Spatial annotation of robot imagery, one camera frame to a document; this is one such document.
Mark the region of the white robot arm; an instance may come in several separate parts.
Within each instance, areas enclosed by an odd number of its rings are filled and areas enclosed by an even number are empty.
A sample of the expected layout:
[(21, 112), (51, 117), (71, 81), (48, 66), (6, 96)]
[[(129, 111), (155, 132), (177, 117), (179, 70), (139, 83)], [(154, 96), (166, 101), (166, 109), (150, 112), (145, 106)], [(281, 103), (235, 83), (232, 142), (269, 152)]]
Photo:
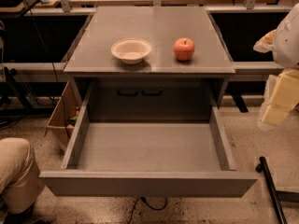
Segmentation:
[(299, 105), (299, 5), (296, 4), (275, 30), (258, 40), (253, 49), (271, 51), (283, 67), (266, 81), (258, 127), (269, 131), (281, 124)]

